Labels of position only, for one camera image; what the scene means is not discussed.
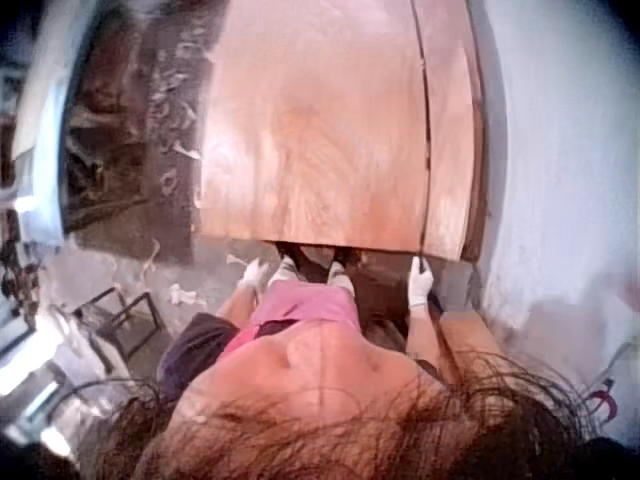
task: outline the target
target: gloved hand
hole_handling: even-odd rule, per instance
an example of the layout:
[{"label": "gloved hand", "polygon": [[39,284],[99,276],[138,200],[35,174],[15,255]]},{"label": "gloved hand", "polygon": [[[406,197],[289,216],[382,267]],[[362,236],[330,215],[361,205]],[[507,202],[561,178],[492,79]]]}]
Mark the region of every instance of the gloved hand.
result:
[{"label": "gloved hand", "polygon": [[260,292],[269,279],[267,276],[268,270],[268,263],[261,265],[259,258],[254,259],[247,265],[244,275],[238,282],[238,287],[252,287],[256,292]]},{"label": "gloved hand", "polygon": [[429,263],[422,259],[425,267],[420,273],[420,257],[413,257],[411,272],[409,272],[409,308],[427,304],[427,295],[433,286],[433,273]]}]

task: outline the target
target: person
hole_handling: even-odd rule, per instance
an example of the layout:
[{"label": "person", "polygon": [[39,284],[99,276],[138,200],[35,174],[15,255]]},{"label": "person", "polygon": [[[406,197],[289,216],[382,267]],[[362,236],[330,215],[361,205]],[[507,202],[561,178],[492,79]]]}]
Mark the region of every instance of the person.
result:
[{"label": "person", "polygon": [[141,387],[113,420],[97,478],[589,472],[594,431],[570,388],[508,360],[477,314],[432,318],[424,259],[408,276],[403,354],[363,337],[344,251],[326,284],[306,282],[294,258],[285,252],[270,279],[251,262],[216,316],[195,316],[157,388]]}]

